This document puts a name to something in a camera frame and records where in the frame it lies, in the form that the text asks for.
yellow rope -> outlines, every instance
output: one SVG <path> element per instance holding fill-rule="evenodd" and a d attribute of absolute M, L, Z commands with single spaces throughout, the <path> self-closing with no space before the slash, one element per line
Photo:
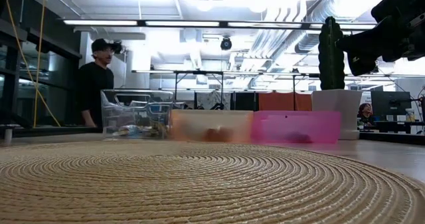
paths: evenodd
<path fill-rule="evenodd" d="M 46 9 L 46 0 L 42 0 L 42 11 L 41 11 L 41 25 L 40 25 L 40 40 L 39 40 L 39 57 L 37 58 L 37 77 L 35 79 L 35 89 L 39 88 L 39 70 L 40 70 L 40 59 L 41 59 L 41 41 L 43 41 L 43 27 L 44 27 L 44 10 Z M 37 104 L 38 104 L 37 91 L 35 92 L 35 105 L 34 105 L 34 125 L 37 125 Z"/>
<path fill-rule="evenodd" d="M 16 27 L 15 27 L 15 22 L 13 21 L 13 15 L 12 15 L 11 6 L 9 4 L 9 0 L 6 0 L 6 4 L 7 4 L 7 10 L 9 12 L 9 18 L 11 19 L 11 22 L 12 22 L 13 32 L 15 33 L 15 38 L 16 38 L 16 41 L 18 43 L 19 51 L 21 52 L 22 59 L 25 63 L 25 66 L 27 67 L 27 72 L 28 72 L 29 78 L 31 79 L 31 82 L 33 82 L 33 84 L 34 84 L 33 76 L 31 75 L 31 72 L 29 71 L 28 62 L 27 62 L 25 55 L 24 55 L 24 52 L 22 50 L 21 43 L 19 42 L 18 32 L 17 32 Z M 56 124 L 60 127 L 58 120 L 54 117 L 54 115 L 50 111 L 50 108 L 48 108 L 46 101 L 44 101 L 44 98 L 43 98 L 42 94 L 40 93 L 38 86 L 35 86 L 35 90 L 36 90 L 36 93 L 40 96 L 40 99 L 41 99 L 42 103 L 44 104 L 44 106 L 46 107 L 48 113 L 52 116 L 52 118 L 54 119 Z"/>

potted plant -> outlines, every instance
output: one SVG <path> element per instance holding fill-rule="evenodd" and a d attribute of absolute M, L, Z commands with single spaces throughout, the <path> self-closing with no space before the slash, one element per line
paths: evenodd
<path fill-rule="evenodd" d="M 333 17 L 326 18 L 319 35 L 319 71 L 321 91 L 311 95 L 313 111 L 338 111 L 341 113 L 339 139 L 359 139 L 357 112 L 362 92 L 345 90 L 344 52 L 335 46 L 343 37 Z"/>

white planter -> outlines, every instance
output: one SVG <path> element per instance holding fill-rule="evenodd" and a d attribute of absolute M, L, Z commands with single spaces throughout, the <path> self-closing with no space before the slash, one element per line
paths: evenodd
<path fill-rule="evenodd" d="M 358 140 L 357 112 L 359 111 L 361 91 L 322 90 L 311 95 L 313 111 L 338 111 L 341 113 L 340 140 Z"/>

pink plastic bin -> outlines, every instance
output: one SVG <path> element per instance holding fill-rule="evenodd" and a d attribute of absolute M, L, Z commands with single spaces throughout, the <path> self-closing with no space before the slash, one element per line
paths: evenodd
<path fill-rule="evenodd" d="M 258 111 L 254 113 L 254 144 L 334 144 L 341 128 L 339 112 Z"/>

clear plastic bin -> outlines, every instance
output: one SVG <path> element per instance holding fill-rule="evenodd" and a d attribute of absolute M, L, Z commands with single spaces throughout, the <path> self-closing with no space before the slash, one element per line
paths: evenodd
<path fill-rule="evenodd" d="M 109 138 L 167 138 L 171 109 L 183 107 L 172 92 L 156 90 L 103 90 L 101 100 Z"/>
<path fill-rule="evenodd" d="M 334 144 L 341 129 L 339 112 L 258 111 L 254 113 L 254 144 Z"/>
<path fill-rule="evenodd" d="M 253 111 L 173 110 L 171 136 L 179 141 L 250 143 Z"/>

